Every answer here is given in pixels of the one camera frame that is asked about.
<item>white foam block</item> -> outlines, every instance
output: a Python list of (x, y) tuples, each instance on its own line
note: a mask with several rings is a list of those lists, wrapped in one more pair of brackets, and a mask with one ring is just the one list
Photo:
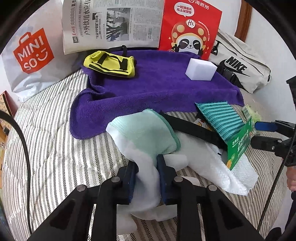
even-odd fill
[(210, 61), (191, 58), (185, 74), (191, 80), (210, 81), (213, 78), (216, 70), (217, 66)]

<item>human hand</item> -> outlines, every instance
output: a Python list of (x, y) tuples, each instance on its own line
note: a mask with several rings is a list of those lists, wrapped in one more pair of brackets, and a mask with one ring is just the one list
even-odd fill
[(291, 191), (296, 191), (296, 168), (288, 167), (287, 168), (287, 185)]

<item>yellow bag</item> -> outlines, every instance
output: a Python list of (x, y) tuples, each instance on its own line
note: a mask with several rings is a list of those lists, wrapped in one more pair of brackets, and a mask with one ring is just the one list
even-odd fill
[[(123, 56), (108, 53), (123, 50)], [(132, 78), (135, 76), (136, 61), (133, 56), (126, 57), (127, 49), (121, 47), (110, 48), (106, 51), (97, 51), (84, 60), (83, 65), (89, 69), (96, 70), (103, 74)]]

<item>metal screw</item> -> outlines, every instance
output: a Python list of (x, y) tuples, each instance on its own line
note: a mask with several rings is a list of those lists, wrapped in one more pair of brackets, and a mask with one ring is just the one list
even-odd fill
[(76, 189), (77, 189), (78, 192), (82, 192), (82, 191), (84, 191), (85, 188), (86, 188), (86, 186), (83, 185), (83, 184), (82, 184), (82, 185), (79, 185), (78, 187), (76, 187)]
[(180, 183), (180, 182), (182, 182), (182, 181), (183, 181), (183, 177), (176, 176), (176, 177), (174, 178), (174, 180), (175, 180), (175, 182), (178, 182), (178, 183)]
[(209, 185), (209, 190), (214, 192), (217, 190), (217, 187), (215, 185)]
[(112, 181), (113, 183), (117, 183), (117, 182), (120, 181), (120, 177), (118, 177), (118, 176), (112, 177), (112, 178), (111, 178), (111, 181)]

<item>turquoise striped cloth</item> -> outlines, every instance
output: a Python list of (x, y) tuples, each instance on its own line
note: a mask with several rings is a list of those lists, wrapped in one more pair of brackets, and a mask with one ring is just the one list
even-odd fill
[(195, 104), (225, 142), (230, 141), (244, 126), (242, 119), (227, 102)]

